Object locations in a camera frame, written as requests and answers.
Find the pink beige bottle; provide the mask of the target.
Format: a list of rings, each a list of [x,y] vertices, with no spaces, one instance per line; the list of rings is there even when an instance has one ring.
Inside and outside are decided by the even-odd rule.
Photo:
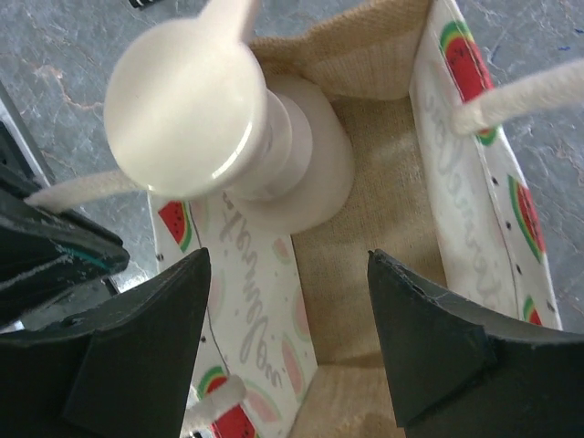
[[[110,77],[105,131],[139,187],[173,200],[224,192],[248,221],[292,235],[342,208],[355,165],[317,85],[265,77],[249,47],[258,8],[211,1],[141,34]]]

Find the watermelon print canvas bag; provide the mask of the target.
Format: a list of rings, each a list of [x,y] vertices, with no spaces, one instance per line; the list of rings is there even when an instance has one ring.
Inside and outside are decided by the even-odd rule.
[[[581,101],[581,62],[496,88],[453,1],[374,1],[302,36],[252,35],[249,47],[266,78],[317,85],[349,137],[354,181],[332,218],[285,235],[248,221],[224,192],[160,197],[118,164],[27,199],[61,213],[143,190],[159,274],[208,251],[177,437],[409,437],[395,420],[370,301],[375,250],[484,308],[565,331],[502,124]]]

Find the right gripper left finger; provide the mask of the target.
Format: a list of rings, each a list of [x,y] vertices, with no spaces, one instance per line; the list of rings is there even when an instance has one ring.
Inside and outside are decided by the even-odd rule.
[[[4,437],[177,437],[211,280],[198,249],[88,311],[1,338]]]

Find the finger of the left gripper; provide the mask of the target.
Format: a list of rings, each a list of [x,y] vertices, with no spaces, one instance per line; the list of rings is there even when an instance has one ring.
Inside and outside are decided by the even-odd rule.
[[[115,234],[77,213],[54,215],[25,204],[37,186],[1,166],[1,318],[123,271],[129,254]]]

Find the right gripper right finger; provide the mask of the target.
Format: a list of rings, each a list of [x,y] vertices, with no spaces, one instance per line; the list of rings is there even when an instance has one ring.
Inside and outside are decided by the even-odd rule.
[[[580,437],[583,338],[484,308],[382,252],[370,301],[409,437]]]

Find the black white striped cloth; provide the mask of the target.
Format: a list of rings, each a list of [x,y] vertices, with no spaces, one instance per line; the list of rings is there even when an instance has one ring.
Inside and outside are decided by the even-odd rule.
[[[159,0],[129,0],[129,4],[135,9],[143,9],[158,2]]]

